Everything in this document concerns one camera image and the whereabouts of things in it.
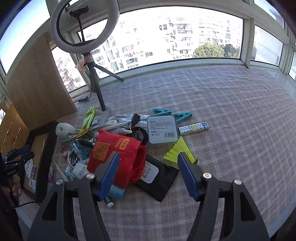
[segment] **window glass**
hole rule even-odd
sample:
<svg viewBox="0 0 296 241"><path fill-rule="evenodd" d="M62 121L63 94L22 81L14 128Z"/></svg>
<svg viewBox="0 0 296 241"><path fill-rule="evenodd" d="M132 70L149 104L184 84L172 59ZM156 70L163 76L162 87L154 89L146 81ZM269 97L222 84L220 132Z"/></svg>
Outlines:
<svg viewBox="0 0 296 241"><path fill-rule="evenodd" d="M289 75L292 77L292 79L295 79L295 76L296 76L296 52L295 51L294 51L292 66L291 66Z"/></svg>
<svg viewBox="0 0 296 241"><path fill-rule="evenodd" d="M255 26L255 37L251 60L278 66L283 43L262 28Z"/></svg>
<svg viewBox="0 0 296 241"><path fill-rule="evenodd" d="M254 2L256 5L262 8L265 12L267 12L270 16L272 16L283 28L285 27L284 19L282 18L282 16L266 0L254 0Z"/></svg>
<svg viewBox="0 0 296 241"><path fill-rule="evenodd" d="M79 70L75 68L75 63L69 53L55 47L52 50L52 56L68 92L86 85Z"/></svg>
<svg viewBox="0 0 296 241"><path fill-rule="evenodd" d="M6 73L25 43L47 19L45 0L32 0L12 20L0 40L0 60Z"/></svg>
<svg viewBox="0 0 296 241"><path fill-rule="evenodd" d="M74 3L78 2L78 1L79 0L72 0L72 1L69 2L69 4L72 5L72 4L74 4Z"/></svg>
<svg viewBox="0 0 296 241"><path fill-rule="evenodd" d="M0 109L0 125L2 123L2 120L3 120L4 116L5 116L4 110Z"/></svg>
<svg viewBox="0 0 296 241"><path fill-rule="evenodd" d="M97 38L106 22L85 28L85 39ZM196 7L146 8L120 14L114 31L99 46L101 52L92 54L97 64L114 73L178 59L240 58L242 35L243 20L230 14ZM100 78L108 75L97 73Z"/></svg>

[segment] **apartment building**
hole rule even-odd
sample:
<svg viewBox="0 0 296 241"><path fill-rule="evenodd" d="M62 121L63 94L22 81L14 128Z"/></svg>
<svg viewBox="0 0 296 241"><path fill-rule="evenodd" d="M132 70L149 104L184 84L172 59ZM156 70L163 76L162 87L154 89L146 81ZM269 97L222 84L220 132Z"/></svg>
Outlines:
<svg viewBox="0 0 296 241"><path fill-rule="evenodd" d="M241 23L233 21L231 18L217 16L200 16L198 26L194 31L198 33L198 45L206 42L218 43L219 45L232 44L235 48L241 47L242 26Z"/></svg>
<svg viewBox="0 0 296 241"><path fill-rule="evenodd" d="M96 38L104 26L100 22L86 28L85 39ZM149 19L122 18L108 40L91 53L98 65L117 73L158 62L192 58L195 48L206 42L240 47L241 29L240 23L219 15L200 15L197 19L192 15L157 13ZM107 76L96 71L100 78Z"/></svg>
<svg viewBox="0 0 296 241"><path fill-rule="evenodd" d="M57 49L57 51L60 52L58 56L62 57L55 58L54 60L67 91L70 92L84 86L85 82L79 71L75 68L73 61L70 61L70 55L68 53L63 55L63 51L60 49Z"/></svg>

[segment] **clothes clip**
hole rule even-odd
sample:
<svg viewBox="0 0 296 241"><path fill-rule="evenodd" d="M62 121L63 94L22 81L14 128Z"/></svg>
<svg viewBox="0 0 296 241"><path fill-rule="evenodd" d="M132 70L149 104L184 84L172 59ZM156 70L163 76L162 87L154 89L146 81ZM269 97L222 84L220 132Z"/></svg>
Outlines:
<svg viewBox="0 0 296 241"><path fill-rule="evenodd" d="M180 117L179 119L176 120L176 124L177 124L186 120L189 117L192 117L192 112L175 113L173 114L173 117L175 118Z"/></svg>
<svg viewBox="0 0 296 241"><path fill-rule="evenodd" d="M153 112L157 113L153 116L171 115L172 111L168 109L153 109Z"/></svg>

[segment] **red bag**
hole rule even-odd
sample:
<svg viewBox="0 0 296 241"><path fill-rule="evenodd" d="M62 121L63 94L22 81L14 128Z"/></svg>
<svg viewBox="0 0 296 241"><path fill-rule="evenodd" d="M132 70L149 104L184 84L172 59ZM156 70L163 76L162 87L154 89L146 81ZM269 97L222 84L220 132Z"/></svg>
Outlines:
<svg viewBox="0 0 296 241"><path fill-rule="evenodd" d="M99 130L87 170L94 172L99 164L106 162L113 151L118 152L120 156L119 168L113 183L126 188L140 179L145 167L146 148L132 137Z"/></svg>

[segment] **metal bolt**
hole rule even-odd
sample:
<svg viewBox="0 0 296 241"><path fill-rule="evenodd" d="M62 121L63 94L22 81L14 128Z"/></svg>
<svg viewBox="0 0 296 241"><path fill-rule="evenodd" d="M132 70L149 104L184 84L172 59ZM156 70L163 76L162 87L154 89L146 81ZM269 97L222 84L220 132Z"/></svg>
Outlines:
<svg viewBox="0 0 296 241"><path fill-rule="evenodd" d="M236 185L241 185L241 184L242 184L242 181L241 181L240 179L235 179L235 180L234 180L234 183L235 183Z"/></svg>
<svg viewBox="0 0 296 241"><path fill-rule="evenodd" d="M210 179L212 177L212 175L210 173L208 173L208 172L205 172L203 174L203 177L206 178L206 179Z"/></svg>
<svg viewBox="0 0 296 241"><path fill-rule="evenodd" d="M64 182L64 180L63 179L58 179L58 180L56 180L56 184L57 185L61 185L62 183Z"/></svg>
<svg viewBox="0 0 296 241"><path fill-rule="evenodd" d="M86 175L87 179L93 179L94 178L94 174L93 173L89 173Z"/></svg>

